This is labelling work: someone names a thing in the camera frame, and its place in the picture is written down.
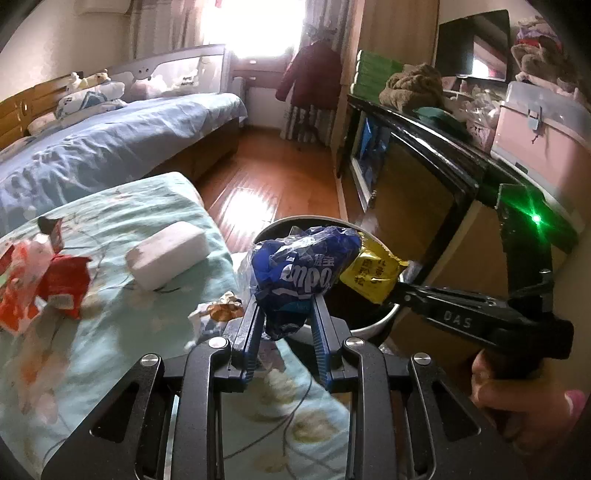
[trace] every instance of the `red coat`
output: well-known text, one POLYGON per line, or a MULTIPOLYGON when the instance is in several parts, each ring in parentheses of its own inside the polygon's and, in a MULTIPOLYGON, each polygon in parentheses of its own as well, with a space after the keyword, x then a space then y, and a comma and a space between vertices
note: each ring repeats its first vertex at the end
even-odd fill
POLYGON ((281 79, 275 98, 285 102, 293 86, 293 106, 308 109, 314 105, 321 110, 336 110, 342 69, 339 54, 325 41, 317 41, 295 56, 281 79))

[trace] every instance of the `bed frame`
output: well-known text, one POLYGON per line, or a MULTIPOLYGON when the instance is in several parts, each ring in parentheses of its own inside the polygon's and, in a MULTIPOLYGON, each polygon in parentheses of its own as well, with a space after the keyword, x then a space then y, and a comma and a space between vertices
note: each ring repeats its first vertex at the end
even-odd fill
MULTIPOLYGON (((134 60, 110 67, 109 74, 131 72, 135 80, 148 78, 155 68, 169 61, 223 55, 220 91, 228 91, 230 56, 224 45, 206 45, 182 48, 147 59, 134 60)), ((54 111, 60 99, 66 95, 70 75, 39 83, 0 102, 0 150, 15 140, 28 135, 27 127, 35 118, 54 111)), ((215 129, 193 145, 177 153, 153 169, 146 176, 179 171, 195 182, 221 158, 236 153, 239 138, 239 120, 235 118, 215 129)))

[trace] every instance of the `pillow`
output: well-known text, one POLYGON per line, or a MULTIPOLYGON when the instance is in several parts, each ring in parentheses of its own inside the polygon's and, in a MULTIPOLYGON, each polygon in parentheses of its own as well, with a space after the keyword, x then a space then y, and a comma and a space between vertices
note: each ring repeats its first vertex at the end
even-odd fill
POLYGON ((156 75, 150 79, 136 80, 125 92, 123 100, 135 102, 136 100, 158 98, 166 90, 168 90, 168 86, 162 75, 156 75))
POLYGON ((125 93, 125 84, 121 82, 105 82, 92 88, 66 95, 57 104, 56 118, 99 105, 110 100, 117 100, 125 93))
POLYGON ((35 118, 29 126, 27 130, 32 136, 39 135, 45 129, 52 127, 53 125, 57 124, 56 114, 53 112, 46 113, 45 115, 41 115, 39 118, 35 118))
POLYGON ((71 113, 70 115, 66 115, 65 117, 62 117, 62 119, 59 120, 60 125, 63 128, 71 127, 72 125, 76 125, 77 123, 82 122, 82 120, 86 120, 91 116, 99 115, 100 113, 110 112, 112 110, 118 110, 120 108, 123 108, 124 106, 127 106, 127 103, 119 99, 112 100, 110 102, 103 102, 98 105, 93 105, 88 108, 84 108, 83 110, 78 110, 75 113, 71 113))
POLYGON ((19 153, 33 140, 35 140, 35 137, 22 137, 12 142, 9 146, 0 151, 0 163, 19 153))

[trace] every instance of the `white foam block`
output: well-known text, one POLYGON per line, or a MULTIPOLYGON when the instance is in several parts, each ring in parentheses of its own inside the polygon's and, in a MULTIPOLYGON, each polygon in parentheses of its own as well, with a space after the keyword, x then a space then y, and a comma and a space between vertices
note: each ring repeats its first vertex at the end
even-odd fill
POLYGON ((205 231, 177 222, 133 247, 125 261, 140 287, 156 290, 208 255, 205 231))

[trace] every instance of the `wall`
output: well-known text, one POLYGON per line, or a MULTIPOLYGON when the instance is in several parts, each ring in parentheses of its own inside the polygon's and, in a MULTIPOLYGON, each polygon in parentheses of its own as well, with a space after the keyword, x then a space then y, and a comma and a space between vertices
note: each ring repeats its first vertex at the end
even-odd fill
POLYGON ((441 0, 439 23, 504 9, 509 11, 509 21, 512 27, 515 27, 521 18, 538 14, 534 7, 525 0, 441 0))
POLYGON ((129 17, 74 13, 76 0, 44 0, 0 52, 0 100, 73 71, 92 74, 127 58, 129 17))
POLYGON ((249 125, 257 127, 281 128, 285 107, 291 102, 291 92, 286 102, 275 98, 275 90, 252 87, 246 91, 246 109, 249 125))

